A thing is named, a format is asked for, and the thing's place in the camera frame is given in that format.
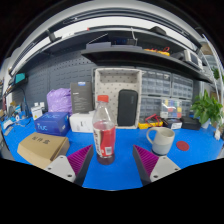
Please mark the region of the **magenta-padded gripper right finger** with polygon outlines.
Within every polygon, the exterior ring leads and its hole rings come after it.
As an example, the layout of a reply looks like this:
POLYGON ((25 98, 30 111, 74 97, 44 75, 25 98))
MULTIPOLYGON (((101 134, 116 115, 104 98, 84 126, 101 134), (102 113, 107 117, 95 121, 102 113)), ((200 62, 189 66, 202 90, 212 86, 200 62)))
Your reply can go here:
POLYGON ((180 170, 167 156, 157 156, 140 146, 134 145, 132 154, 143 186, 180 170))

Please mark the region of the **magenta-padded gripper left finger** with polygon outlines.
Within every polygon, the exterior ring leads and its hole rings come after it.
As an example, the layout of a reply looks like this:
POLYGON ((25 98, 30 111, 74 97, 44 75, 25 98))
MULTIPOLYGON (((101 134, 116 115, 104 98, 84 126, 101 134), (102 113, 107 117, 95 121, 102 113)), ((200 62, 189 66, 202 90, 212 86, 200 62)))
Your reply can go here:
POLYGON ((93 146, 89 145, 69 156, 60 155, 45 168, 45 171, 82 186, 93 153, 93 146))

